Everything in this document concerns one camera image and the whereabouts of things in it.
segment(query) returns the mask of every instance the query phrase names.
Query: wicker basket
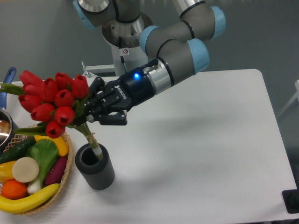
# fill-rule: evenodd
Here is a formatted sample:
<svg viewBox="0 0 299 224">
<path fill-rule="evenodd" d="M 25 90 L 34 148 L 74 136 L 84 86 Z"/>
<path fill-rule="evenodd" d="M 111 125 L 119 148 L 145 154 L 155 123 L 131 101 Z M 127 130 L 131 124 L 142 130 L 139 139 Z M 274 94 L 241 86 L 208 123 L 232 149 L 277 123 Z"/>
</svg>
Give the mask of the wicker basket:
<svg viewBox="0 0 299 224">
<path fill-rule="evenodd" d="M 60 193 L 63 191 L 63 189 L 65 187 L 65 184 L 66 184 L 66 181 L 68 179 L 68 176 L 70 175 L 71 165 L 72 165 L 72 162 L 73 162 L 73 145 L 72 145 L 72 142 L 71 142 L 71 138 L 67 133 L 64 133 L 61 137 L 65 140 L 66 144 L 68 145 L 69 153 L 68 153 L 66 168 L 65 168 L 62 180 L 60 182 L 58 192 L 51 199 L 49 199 L 45 203 L 41 204 L 40 206 L 38 206 L 38 207 L 36 207 L 32 210 L 23 212 L 23 213 L 18 213 L 18 215 L 33 215 L 33 214 L 36 214 L 40 211 L 45 210 L 46 208 L 48 208 L 50 205 L 52 205 L 55 202 L 55 200 L 58 198 Z M 27 136 L 16 134 L 14 136 L 14 138 L 11 139 L 8 146 L 6 146 L 6 148 L 4 150 L 4 153 L 7 150 L 9 150 L 12 146 L 17 144 L 18 142 L 24 140 L 25 138 L 27 138 Z"/>
</svg>

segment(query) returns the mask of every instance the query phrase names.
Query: blue light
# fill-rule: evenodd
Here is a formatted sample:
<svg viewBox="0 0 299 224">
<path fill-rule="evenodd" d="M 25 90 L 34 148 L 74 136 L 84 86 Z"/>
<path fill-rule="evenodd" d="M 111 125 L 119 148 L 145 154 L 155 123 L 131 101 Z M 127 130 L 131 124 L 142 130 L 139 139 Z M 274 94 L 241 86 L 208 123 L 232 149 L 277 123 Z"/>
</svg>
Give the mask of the blue light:
<svg viewBox="0 0 299 224">
<path fill-rule="evenodd" d="M 140 79 L 140 75 L 138 73 L 134 74 L 134 79 Z"/>
</svg>

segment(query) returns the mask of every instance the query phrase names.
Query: yellow pepper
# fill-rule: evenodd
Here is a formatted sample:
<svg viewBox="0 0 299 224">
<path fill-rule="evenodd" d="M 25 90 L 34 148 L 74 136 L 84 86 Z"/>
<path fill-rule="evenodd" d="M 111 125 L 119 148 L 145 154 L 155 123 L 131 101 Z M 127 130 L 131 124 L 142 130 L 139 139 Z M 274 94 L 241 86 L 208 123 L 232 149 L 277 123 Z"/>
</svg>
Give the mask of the yellow pepper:
<svg viewBox="0 0 299 224">
<path fill-rule="evenodd" d="M 0 196 L 0 210 L 14 214 L 29 211 L 54 196 L 58 189 L 59 184 L 54 183 L 22 199 L 11 200 Z"/>
<path fill-rule="evenodd" d="M 0 182 L 5 183 L 14 178 L 12 172 L 14 163 L 15 161 L 0 164 Z"/>
<path fill-rule="evenodd" d="M 69 152 L 69 148 L 68 148 L 67 144 L 65 143 L 65 141 L 64 141 L 64 139 L 62 137 L 58 137 L 56 139 L 52 139 L 52 138 L 50 138 L 48 136 L 35 135 L 34 138 L 35 138 L 36 141 L 39 141 L 41 139 L 52 140 L 56 144 L 56 146 L 58 148 L 58 155 L 59 156 L 65 156 Z"/>
</svg>

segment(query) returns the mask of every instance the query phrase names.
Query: blue joint cap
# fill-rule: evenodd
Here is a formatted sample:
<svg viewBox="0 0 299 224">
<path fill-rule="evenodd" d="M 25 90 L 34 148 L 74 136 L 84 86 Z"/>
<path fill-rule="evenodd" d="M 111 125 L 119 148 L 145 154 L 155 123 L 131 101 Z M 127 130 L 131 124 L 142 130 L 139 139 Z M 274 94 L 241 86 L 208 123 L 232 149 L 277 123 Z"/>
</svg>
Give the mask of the blue joint cap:
<svg viewBox="0 0 299 224">
<path fill-rule="evenodd" d="M 150 35 L 150 33 L 156 29 L 156 28 L 159 28 L 157 26 L 149 26 L 149 27 L 146 27 L 143 32 L 141 33 L 140 35 L 140 38 L 139 38 L 139 46 L 141 47 L 141 49 L 144 51 L 144 53 L 146 53 L 146 50 L 145 50 L 145 47 L 146 47 L 146 41 Z"/>
<path fill-rule="evenodd" d="M 225 31 L 226 27 L 226 19 L 223 11 L 219 9 L 217 6 L 212 6 L 211 9 L 215 15 L 215 30 L 212 38 L 215 38 L 221 35 Z"/>
<path fill-rule="evenodd" d="M 205 69 L 210 63 L 209 52 L 205 44 L 199 39 L 192 39 L 187 41 L 191 55 L 193 58 L 194 65 L 194 74 L 196 75 L 198 72 Z"/>
<path fill-rule="evenodd" d="M 88 20 L 88 18 L 84 15 L 84 13 L 82 12 L 77 0 L 73 1 L 73 5 L 78 13 L 78 16 L 80 17 L 81 21 L 83 22 L 83 24 L 85 25 L 85 27 L 87 29 L 94 29 L 95 26 Z"/>
</svg>

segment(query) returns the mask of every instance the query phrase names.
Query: red tulip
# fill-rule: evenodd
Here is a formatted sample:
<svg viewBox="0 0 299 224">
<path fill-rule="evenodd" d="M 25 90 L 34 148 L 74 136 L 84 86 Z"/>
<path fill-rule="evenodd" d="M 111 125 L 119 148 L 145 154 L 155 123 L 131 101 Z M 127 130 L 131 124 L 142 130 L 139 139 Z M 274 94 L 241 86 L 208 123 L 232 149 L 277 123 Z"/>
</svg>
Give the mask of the red tulip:
<svg viewBox="0 0 299 224">
<path fill-rule="evenodd" d="M 60 106 L 57 108 L 54 118 L 61 126 L 66 126 L 74 120 L 75 112 L 69 106 Z"/>
<path fill-rule="evenodd" d="M 45 103 L 37 106 L 31 111 L 31 118 L 42 122 L 48 122 L 52 120 L 51 112 L 55 110 L 52 104 Z"/>
<path fill-rule="evenodd" d="M 65 73 L 59 72 L 55 75 L 55 82 L 60 90 L 66 89 L 68 83 L 70 84 L 70 87 L 72 87 L 73 81 L 74 80 Z"/>
<path fill-rule="evenodd" d="M 47 78 L 41 83 L 40 97 L 43 101 L 53 102 L 57 93 L 58 87 L 52 78 Z"/>
<path fill-rule="evenodd" d="M 65 127 L 60 126 L 57 121 L 52 120 L 46 126 L 46 134 L 53 139 L 58 138 L 65 132 Z"/>
<path fill-rule="evenodd" d="M 42 82 L 42 79 L 40 77 L 27 70 L 23 71 L 19 77 L 24 85 L 39 85 Z"/>
<path fill-rule="evenodd" d="M 75 102 L 73 94 L 68 90 L 60 90 L 54 99 L 55 105 L 58 106 L 72 106 Z"/>
<path fill-rule="evenodd" d="M 19 102 L 22 107 L 31 113 L 31 111 L 42 104 L 42 99 L 39 96 L 19 95 Z"/>
<path fill-rule="evenodd" d="M 77 99 L 82 99 L 89 93 L 89 88 L 85 76 L 77 75 L 75 77 L 71 92 Z"/>
<path fill-rule="evenodd" d="M 40 96 L 41 87 L 39 85 L 28 84 L 23 86 L 23 91 L 28 95 Z"/>
</svg>

